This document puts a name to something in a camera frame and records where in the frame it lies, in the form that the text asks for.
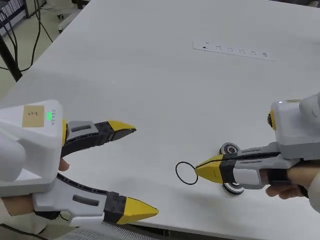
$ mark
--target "white tabletop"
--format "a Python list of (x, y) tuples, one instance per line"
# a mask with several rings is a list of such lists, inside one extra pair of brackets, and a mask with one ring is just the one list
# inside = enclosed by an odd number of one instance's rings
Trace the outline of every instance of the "white tabletop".
[[(137, 132), (66, 158), (65, 175), (160, 211), (139, 224), (232, 239), (311, 240), (320, 214), (306, 199), (263, 190), (229, 197), (178, 180), (225, 142), (275, 140), (271, 103), (320, 89), (320, 11), (261, 0), (93, 0), (1, 107), (57, 99), (68, 121), (119, 120)], [(276, 61), (193, 49), (194, 41), (259, 49)], [(184, 170), (192, 181), (191, 170)]]

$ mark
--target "green indicator light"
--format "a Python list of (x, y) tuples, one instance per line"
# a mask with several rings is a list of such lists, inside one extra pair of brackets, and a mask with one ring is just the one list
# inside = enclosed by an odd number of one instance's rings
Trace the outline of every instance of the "green indicator light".
[(48, 119), (49, 121), (52, 120), (52, 112), (48, 112), (47, 115), (46, 115), (46, 119)]

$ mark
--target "tan sticker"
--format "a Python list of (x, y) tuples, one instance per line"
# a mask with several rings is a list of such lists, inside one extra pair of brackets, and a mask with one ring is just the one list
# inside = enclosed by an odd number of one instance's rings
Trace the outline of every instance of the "tan sticker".
[(45, 125), (45, 106), (25, 105), (23, 107), (22, 127), (41, 128)]
[(300, 103), (300, 99), (286, 100), (287, 103)]

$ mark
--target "white power strip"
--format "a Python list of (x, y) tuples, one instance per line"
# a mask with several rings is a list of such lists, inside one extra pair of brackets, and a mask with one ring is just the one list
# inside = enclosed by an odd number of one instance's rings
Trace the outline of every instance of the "white power strip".
[(261, 59), (267, 61), (276, 60), (271, 56), (270, 52), (258, 51), (255, 49), (245, 49), (230, 45), (216, 44), (208, 41), (194, 41), (193, 49), (214, 52), (219, 54), (228, 54), (252, 59)]

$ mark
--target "human hand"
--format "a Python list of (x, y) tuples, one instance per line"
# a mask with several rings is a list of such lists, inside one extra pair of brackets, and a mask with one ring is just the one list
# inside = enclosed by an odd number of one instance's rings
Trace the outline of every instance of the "human hand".
[[(68, 169), (69, 164), (61, 158), (59, 171), (66, 171)], [(11, 216), (30, 214), (34, 212), (34, 203), (31, 195), (2, 197), (2, 201)]]
[(311, 164), (294, 166), (287, 170), (287, 177), (293, 184), (269, 186), (266, 189), (266, 194), (270, 197), (279, 196), (281, 199), (303, 197), (298, 185), (301, 185), (308, 190), (319, 171), (319, 166)]

